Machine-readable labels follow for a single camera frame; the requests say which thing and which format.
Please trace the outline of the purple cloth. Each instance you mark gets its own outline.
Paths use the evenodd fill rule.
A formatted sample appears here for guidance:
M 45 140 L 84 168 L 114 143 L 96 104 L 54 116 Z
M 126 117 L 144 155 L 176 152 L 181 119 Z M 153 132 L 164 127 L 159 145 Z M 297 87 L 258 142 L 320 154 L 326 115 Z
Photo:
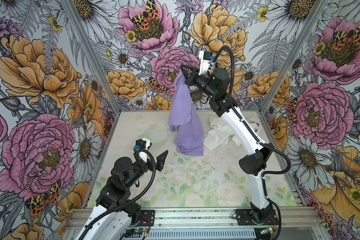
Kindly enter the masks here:
M 204 153 L 204 129 L 197 115 L 186 79 L 180 72 L 174 82 L 175 94 L 169 116 L 171 132 L 178 132 L 175 139 L 177 151 L 187 156 L 202 156 Z

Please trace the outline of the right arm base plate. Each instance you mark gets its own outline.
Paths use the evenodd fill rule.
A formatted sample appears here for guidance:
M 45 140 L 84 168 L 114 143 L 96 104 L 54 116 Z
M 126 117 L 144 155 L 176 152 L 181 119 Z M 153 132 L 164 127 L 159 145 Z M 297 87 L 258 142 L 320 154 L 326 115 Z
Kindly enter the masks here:
M 275 210 L 271 210 L 266 216 L 261 216 L 259 213 L 253 213 L 251 209 L 237 209 L 231 217 L 239 226 L 277 226 L 279 224 Z

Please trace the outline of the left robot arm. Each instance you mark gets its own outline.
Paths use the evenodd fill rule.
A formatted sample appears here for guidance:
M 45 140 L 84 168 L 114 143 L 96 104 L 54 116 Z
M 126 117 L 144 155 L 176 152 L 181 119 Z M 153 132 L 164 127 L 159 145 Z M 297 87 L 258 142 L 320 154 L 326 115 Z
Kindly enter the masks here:
M 111 177 L 102 188 L 87 222 L 77 240 L 115 240 L 126 232 L 129 226 L 139 223 L 141 206 L 139 200 L 153 185 L 156 172 L 162 171 L 168 151 L 157 158 L 145 149 L 135 150 L 133 162 L 129 157 L 115 161 Z M 133 199 L 130 188 L 148 171 L 152 172 L 147 186 Z

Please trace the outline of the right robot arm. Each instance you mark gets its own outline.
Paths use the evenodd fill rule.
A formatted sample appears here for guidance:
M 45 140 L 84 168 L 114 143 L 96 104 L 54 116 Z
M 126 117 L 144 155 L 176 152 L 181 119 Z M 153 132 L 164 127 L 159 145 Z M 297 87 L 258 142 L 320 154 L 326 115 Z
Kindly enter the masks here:
M 264 178 L 264 170 L 274 146 L 267 144 L 254 132 L 240 108 L 234 103 L 234 73 L 229 74 L 226 69 L 217 68 L 211 74 L 201 75 L 199 69 L 188 65 L 181 65 L 181 70 L 186 79 L 185 83 L 197 87 L 210 98 L 212 110 L 231 128 L 246 150 L 247 155 L 239 160 L 239 165 L 250 177 L 250 216 L 255 224 L 263 224 L 268 217 L 274 215 Z

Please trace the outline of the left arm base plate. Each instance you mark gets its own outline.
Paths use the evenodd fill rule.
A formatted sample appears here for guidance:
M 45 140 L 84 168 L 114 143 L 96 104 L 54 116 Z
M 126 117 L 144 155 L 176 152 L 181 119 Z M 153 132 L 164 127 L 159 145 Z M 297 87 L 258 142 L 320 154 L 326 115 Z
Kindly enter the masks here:
M 152 227 L 155 222 L 155 210 L 138 210 L 132 216 L 131 226 L 133 227 Z

